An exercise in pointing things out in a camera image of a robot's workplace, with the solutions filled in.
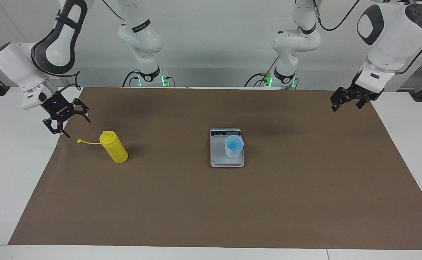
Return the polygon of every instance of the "digital scale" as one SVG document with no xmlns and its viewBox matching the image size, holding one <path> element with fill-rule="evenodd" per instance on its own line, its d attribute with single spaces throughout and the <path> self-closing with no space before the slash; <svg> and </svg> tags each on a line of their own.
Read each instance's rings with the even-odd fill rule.
<svg viewBox="0 0 422 260">
<path fill-rule="evenodd" d="M 225 154 L 224 141 L 230 135 L 238 135 L 241 138 L 241 130 L 239 128 L 213 128 L 210 131 L 210 156 L 211 166 L 214 168 L 241 168 L 244 166 L 244 148 L 240 155 L 231 159 Z"/>
</svg>

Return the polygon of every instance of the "yellow squeeze bottle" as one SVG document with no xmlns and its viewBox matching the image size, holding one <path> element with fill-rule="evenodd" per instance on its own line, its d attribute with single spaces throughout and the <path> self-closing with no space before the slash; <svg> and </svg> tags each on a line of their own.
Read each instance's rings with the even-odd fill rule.
<svg viewBox="0 0 422 260">
<path fill-rule="evenodd" d="M 103 131 L 100 135 L 100 143 L 89 143 L 84 140 L 79 139 L 78 143 L 87 143 L 87 144 L 101 144 L 108 154 L 111 156 L 115 163 L 123 163 L 127 160 L 128 154 L 125 148 L 123 147 L 118 136 L 113 131 Z"/>
</svg>

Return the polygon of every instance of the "scale platform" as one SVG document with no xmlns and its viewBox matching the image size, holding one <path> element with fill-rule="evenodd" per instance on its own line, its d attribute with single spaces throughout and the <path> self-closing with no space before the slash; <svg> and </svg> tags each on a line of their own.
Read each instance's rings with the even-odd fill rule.
<svg viewBox="0 0 422 260">
<path fill-rule="evenodd" d="M 211 166 L 214 168 L 241 168 L 244 166 L 244 148 L 235 159 L 228 158 L 225 154 L 224 141 L 228 136 L 211 136 Z"/>
</svg>

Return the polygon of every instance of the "blue object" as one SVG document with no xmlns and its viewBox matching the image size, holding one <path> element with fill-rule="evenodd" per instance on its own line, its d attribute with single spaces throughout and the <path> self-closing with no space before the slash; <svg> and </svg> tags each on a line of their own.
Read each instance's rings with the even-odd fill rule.
<svg viewBox="0 0 422 260">
<path fill-rule="evenodd" d="M 231 135 L 225 140 L 225 146 L 234 152 L 243 148 L 243 140 L 238 135 Z"/>
</svg>

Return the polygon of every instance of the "plastic cup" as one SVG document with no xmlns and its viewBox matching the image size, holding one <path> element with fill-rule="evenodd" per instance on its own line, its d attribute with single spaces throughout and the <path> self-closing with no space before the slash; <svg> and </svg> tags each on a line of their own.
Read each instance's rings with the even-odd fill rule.
<svg viewBox="0 0 422 260">
<path fill-rule="evenodd" d="M 238 135 L 231 135 L 225 138 L 225 154 L 228 158 L 235 159 L 241 153 L 244 142 Z"/>
</svg>

